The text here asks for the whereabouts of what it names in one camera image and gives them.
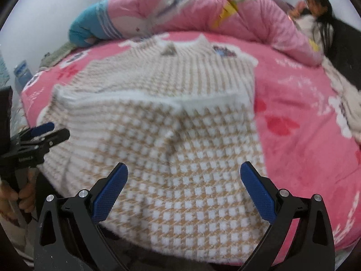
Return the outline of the operator left hand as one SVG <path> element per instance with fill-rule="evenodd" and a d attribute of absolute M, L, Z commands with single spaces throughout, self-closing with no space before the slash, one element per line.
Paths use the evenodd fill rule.
<path fill-rule="evenodd" d="M 36 173 L 30 168 L 27 171 L 27 182 L 19 191 L 13 190 L 7 182 L 1 181 L 1 217 L 10 222 L 15 222 L 17 217 L 10 206 L 12 201 L 20 201 L 19 208 L 26 213 L 35 209 L 35 181 Z"/>

